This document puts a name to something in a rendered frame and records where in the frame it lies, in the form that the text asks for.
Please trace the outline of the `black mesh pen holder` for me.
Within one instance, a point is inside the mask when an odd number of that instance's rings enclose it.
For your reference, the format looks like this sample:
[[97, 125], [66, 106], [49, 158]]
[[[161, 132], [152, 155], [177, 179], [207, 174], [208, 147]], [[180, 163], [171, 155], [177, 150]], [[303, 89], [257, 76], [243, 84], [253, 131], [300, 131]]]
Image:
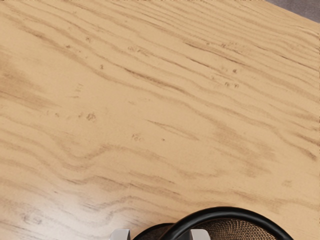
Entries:
[[206, 230], [210, 240], [294, 240], [265, 216], [230, 206], [206, 208], [176, 223], [154, 225], [133, 240], [190, 240], [191, 229]]

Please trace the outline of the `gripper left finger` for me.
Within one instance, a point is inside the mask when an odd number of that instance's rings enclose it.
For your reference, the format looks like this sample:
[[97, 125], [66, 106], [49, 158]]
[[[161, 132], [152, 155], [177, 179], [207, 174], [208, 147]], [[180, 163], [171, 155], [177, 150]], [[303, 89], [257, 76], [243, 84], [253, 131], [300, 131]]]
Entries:
[[115, 229], [110, 234], [110, 240], [131, 240], [129, 229]]

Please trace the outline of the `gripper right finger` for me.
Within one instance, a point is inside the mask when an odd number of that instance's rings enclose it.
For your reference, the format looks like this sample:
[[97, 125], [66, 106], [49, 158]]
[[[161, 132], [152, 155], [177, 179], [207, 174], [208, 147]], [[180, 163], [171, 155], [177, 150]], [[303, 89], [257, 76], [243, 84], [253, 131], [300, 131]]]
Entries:
[[210, 240], [210, 235], [205, 229], [191, 229], [189, 240]]

